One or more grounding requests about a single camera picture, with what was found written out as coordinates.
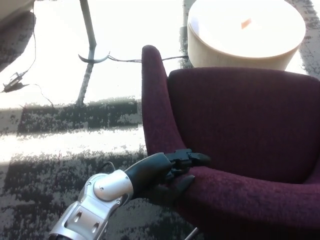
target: upholstered fabric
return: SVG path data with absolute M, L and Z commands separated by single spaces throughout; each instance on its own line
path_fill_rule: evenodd
M 217 239 L 320 238 L 320 83 L 281 71 L 179 69 L 142 51 L 148 154 L 212 158 L 176 210 Z

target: electrical cord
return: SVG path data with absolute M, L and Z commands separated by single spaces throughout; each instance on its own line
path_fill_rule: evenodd
M 33 24 L 33 29 L 32 29 L 32 34 L 33 34 L 33 40 L 34 40 L 34 59 L 33 62 L 31 63 L 30 67 L 25 70 L 24 72 L 20 73 L 19 75 L 23 77 L 29 70 L 32 68 L 32 66 L 35 64 L 36 59 L 37 59 L 37 44 L 36 44 L 36 34 L 35 34 L 35 25 L 36 25 L 36 19 L 35 19 L 35 1 L 33 0 L 32 3 L 32 24 Z
M 111 55 L 109 55 L 108 58 L 112 61 L 122 62 L 122 63 L 141 63 L 142 62 L 141 59 L 121 60 L 121 59 L 117 59 Z M 172 56 L 172 57 L 163 58 L 162 61 L 171 60 L 171 59 L 188 59 L 188 58 L 189 58 L 188 55 Z

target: floor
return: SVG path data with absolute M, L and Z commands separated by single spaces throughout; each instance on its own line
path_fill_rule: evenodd
M 287 71 L 320 79 L 320 3 L 287 0 L 307 33 Z M 163 58 L 187 53 L 194 0 L 90 0 L 96 39 L 117 59 L 140 59 L 144 45 Z M 25 87 L 0 94 L 0 239 L 44 239 L 104 161 L 125 169 L 146 156 L 141 64 L 80 61 L 88 48 L 78 0 L 39 0 L 0 34 L 0 81 L 23 72 Z M 164 62 L 167 72 L 191 65 Z M 107 236 L 183 239 L 192 226 L 168 209 L 134 200 L 112 216 Z

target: metal pole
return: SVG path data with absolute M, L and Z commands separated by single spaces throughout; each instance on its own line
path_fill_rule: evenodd
M 196 227 L 184 240 L 193 240 L 196 238 L 196 236 L 198 236 L 199 233 L 200 230 Z
M 97 42 L 95 38 L 94 27 L 92 25 L 88 0 L 80 0 L 80 5 L 83 14 L 86 33 L 88 35 L 89 48 L 94 49 L 97 46 Z

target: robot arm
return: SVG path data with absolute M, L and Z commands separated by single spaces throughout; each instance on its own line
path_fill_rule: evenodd
M 206 155 L 182 149 L 148 156 L 125 171 L 118 169 L 110 174 L 95 174 L 86 181 L 78 200 L 67 208 L 48 239 L 102 239 L 107 232 L 109 218 L 117 208 L 135 198 L 155 199 L 160 204 L 163 199 L 163 205 L 168 205 L 168 201 L 174 201 L 189 187 L 194 177 L 186 177 L 173 197 L 167 197 L 171 192 L 158 185 L 169 183 L 176 176 L 185 174 L 190 167 L 209 162 Z

